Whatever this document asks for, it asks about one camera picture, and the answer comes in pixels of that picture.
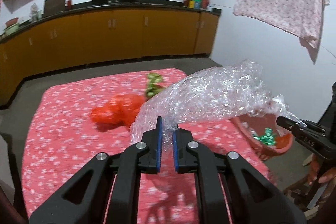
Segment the green foil wrapper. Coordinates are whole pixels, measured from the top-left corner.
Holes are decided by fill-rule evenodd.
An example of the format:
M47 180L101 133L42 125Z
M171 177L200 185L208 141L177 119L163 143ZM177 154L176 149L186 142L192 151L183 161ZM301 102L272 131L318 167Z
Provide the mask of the green foil wrapper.
M253 134L252 137L267 146L276 145L276 134L271 128L265 128L263 135Z

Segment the red plastic basket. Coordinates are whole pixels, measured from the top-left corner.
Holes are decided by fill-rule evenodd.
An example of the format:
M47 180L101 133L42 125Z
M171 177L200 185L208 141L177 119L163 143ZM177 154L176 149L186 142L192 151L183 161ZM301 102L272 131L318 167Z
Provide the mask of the red plastic basket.
M276 128L276 116L266 114L252 117L248 114L231 118L245 140L261 160L268 160L286 153L293 144L293 137L286 130L280 133Z

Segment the clear bubble wrap sheet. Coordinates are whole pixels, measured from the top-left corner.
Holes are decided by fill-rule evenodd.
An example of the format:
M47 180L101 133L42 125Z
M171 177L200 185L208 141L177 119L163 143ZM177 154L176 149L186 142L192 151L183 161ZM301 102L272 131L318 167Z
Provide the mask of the clear bubble wrap sheet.
M158 117L162 117L164 146L171 144L173 130L182 123L272 114L305 127L288 110L281 94L272 95L262 73L261 65L244 60L235 65L203 69L171 84L141 106L130 127L131 143L137 143L144 132L155 128Z

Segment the large orange plastic bag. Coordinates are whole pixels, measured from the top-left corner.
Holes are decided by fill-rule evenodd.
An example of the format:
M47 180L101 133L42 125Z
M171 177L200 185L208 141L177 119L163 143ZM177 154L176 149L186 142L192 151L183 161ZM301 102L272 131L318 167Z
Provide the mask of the large orange plastic bag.
M117 94L103 106L93 108L89 115L96 124L125 126L130 129L145 98L137 94Z

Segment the green plastic bag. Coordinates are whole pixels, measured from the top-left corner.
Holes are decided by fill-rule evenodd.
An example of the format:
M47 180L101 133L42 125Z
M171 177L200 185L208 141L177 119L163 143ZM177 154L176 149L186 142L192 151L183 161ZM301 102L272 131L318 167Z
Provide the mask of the green plastic bag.
M155 72L151 72L147 74L147 84L146 84L146 90L145 95L146 98L149 100L150 98L154 97L161 91L165 89L165 87L162 85L163 83L163 77Z

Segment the brown lower kitchen cabinets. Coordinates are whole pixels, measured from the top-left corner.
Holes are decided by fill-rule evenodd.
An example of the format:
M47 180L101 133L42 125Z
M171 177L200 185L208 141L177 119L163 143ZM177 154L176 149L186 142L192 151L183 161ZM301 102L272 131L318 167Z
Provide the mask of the brown lower kitchen cabinets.
M1 40L1 105L30 77L110 61L209 55L221 13L174 2L114 3L28 24Z

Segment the red floral tablecloth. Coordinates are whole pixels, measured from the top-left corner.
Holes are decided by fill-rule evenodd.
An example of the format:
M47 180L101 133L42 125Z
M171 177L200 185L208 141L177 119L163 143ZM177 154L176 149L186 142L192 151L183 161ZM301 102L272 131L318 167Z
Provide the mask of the red floral tablecloth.
M126 127L99 128L89 115L116 94L143 95L146 84L147 72L140 71L56 85L43 94L22 161L23 197L29 214L98 152L114 155L130 145ZM171 148L162 152L159 174L141 176L137 221L198 222L194 176L175 172Z

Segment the small metal cup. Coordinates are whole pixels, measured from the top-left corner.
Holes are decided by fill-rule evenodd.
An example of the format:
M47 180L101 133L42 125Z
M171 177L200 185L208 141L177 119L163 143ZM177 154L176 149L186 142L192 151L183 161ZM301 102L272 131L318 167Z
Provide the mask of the small metal cup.
M208 5L206 11L215 12L216 11L215 5Z

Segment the stacked bowls on counter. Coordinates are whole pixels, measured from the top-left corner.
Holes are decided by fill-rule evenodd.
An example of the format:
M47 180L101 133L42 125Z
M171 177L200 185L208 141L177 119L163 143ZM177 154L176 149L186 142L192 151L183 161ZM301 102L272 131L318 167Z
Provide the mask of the stacked bowls on counter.
M18 18L10 19L6 22L6 28L4 30L5 35L9 36L13 33L15 33L19 28Z

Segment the glass jar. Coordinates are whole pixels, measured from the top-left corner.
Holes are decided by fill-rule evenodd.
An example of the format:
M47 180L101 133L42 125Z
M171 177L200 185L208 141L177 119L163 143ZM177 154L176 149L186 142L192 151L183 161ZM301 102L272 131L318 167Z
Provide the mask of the glass jar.
M30 7L30 18L32 22L35 22L39 19L39 8L36 3L33 3Z

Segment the red bottle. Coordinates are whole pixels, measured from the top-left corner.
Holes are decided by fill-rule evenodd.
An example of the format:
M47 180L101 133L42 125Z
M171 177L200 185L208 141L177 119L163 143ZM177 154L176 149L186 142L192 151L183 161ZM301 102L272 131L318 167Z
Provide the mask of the red bottle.
M72 0L67 0L67 5L66 5L67 10L72 9Z

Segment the dark cutting board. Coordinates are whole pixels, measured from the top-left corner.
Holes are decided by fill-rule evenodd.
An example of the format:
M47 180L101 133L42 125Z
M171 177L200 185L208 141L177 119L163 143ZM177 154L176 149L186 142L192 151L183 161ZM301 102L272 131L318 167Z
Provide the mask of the dark cutting board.
M51 15L58 14L65 11L66 0L45 0L43 17L48 17Z

